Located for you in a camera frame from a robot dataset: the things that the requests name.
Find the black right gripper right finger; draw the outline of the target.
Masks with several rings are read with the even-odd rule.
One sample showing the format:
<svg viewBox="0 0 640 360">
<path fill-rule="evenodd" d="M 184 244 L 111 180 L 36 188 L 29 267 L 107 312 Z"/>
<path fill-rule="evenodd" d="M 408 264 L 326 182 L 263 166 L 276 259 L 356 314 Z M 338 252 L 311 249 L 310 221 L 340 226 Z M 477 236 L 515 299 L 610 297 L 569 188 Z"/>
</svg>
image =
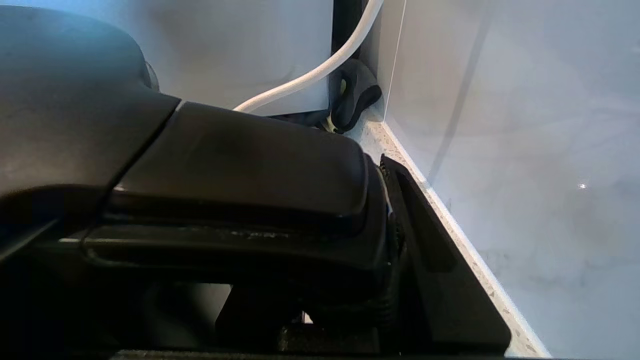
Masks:
<svg viewBox="0 0 640 360">
<path fill-rule="evenodd" d="M 402 354 L 505 354 L 512 333 L 409 169 L 382 155 L 398 260 Z"/>
</svg>

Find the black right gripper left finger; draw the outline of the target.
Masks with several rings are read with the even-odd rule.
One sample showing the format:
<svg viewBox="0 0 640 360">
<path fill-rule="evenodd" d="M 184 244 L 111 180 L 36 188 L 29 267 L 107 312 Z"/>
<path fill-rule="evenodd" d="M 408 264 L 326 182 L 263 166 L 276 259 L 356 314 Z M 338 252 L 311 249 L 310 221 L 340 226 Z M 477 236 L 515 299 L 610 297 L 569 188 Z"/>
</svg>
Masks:
<svg viewBox="0 0 640 360">
<path fill-rule="evenodd" d="M 234 285 L 215 320 L 220 347 L 243 353 L 272 353 L 283 327 L 300 322 L 297 299 L 273 287 Z"/>
</svg>

